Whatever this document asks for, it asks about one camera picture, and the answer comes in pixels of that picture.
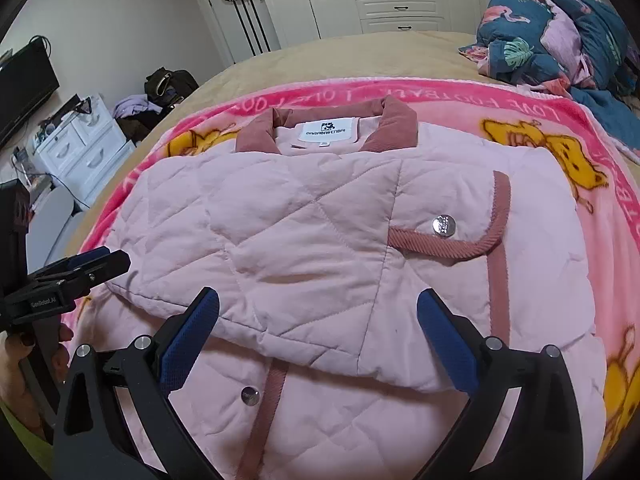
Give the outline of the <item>green sleeve forearm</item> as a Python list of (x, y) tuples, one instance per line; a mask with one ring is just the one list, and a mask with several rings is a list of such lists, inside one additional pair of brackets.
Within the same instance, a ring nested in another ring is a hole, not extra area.
[(6, 404), (1, 403), (1, 411), (14, 432), (15, 437), (20, 440), (25, 451), (48, 475), (48, 477), (52, 478), (53, 446), (43, 440), (43, 438), (33, 434), (28, 428), (19, 422), (12, 412), (6, 407)]

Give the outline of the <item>person left hand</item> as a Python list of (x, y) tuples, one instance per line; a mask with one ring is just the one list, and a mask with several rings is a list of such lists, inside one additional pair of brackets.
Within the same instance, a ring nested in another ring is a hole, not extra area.
[[(58, 350), (52, 358), (52, 366), (58, 382), (65, 382), (70, 354), (63, 342), (73, 339), (73, 331), (65, 324), (58, 331)], [(32, 434), (44, 438), (44, 429), (38, 406), (29, 388), (26, 386), (20, 364), (32, 352), (19, 336), (1, 333), (1, 401)]]

